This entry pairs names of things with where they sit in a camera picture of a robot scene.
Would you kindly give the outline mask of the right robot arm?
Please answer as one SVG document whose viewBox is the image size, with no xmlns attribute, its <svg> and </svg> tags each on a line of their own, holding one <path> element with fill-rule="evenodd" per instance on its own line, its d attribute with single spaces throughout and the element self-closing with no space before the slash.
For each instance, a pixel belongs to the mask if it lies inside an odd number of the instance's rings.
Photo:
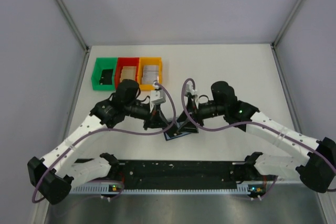
<svg viewBox="0 0 336 224">
<path fill-rule="evenodd" d="M 203 131 L 223 131 L 236 127 L 257 136 L 287 156 L 271 156 L 253 153 L 245 160 L 260 175 L 274 175 L 299 179 L 309 189 L 318 193 L 332 193 L 330 188 L 335 178 L 335 141 L 308 137 L 274 121 L 250 103 L 241 101 L 233 87 L 225 81 L 211 85 L 212 100 L 199 102 L 195 81 L 184 81 L 181 101 L 184 116 L 196 128 Z M 204 120 L 221 116 L 227 123 L 219 128 L 207 128 Z"/>
</svg>

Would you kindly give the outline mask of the blue card holder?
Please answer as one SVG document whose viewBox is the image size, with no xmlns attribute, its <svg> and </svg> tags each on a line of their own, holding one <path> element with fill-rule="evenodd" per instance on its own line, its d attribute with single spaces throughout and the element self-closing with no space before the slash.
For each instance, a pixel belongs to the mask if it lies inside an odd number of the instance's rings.
<svg viewBox="0 0 336 224">
<path fill-rule="evenodd" d="M 183 125 L 184 122 L 175 122 L 174 125 L 163 133 L 164 138 L 166 141 L 174 140 L 179 137 L 184 137 L 192 132 L 189 132 L 187 130 L 180 130 L 180 127 Z"/>
</svg>

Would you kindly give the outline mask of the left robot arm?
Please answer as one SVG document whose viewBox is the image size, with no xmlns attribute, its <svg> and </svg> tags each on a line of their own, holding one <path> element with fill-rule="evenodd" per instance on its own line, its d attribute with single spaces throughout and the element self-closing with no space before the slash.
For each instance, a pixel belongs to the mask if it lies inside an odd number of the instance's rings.
<svg viewBox="0 0 336 224">
<path fill-rule="evenodd" d="M 108 98 L 97 102 L 79 126 L 57 147 L 41 158 L 32 157 L 27 164 L 29 179 L 34 186 L 32 202 L 44 200 L 52 205 L 62 202 L 73 188 L 97 178 L 105 177 L 117 165 L 118 160 L 110 153 L 101 153 L 82 164 L 77 163 L 86 150 L 97 140 L 111 132 L 127 135 L 155 136 L 170 130 L 173 123 L 158 127 L 155 132 L 135 132 L 116 127 L 129 116 L 145 121 L 152 116 L 154 108 L 170 101 L 172 112 L 175 104 L 167 89 L 160 83 L 153 83 L 150 102 L 138 100 L 139 85 L 133 80 L 124 80 Z"/>
</svg>

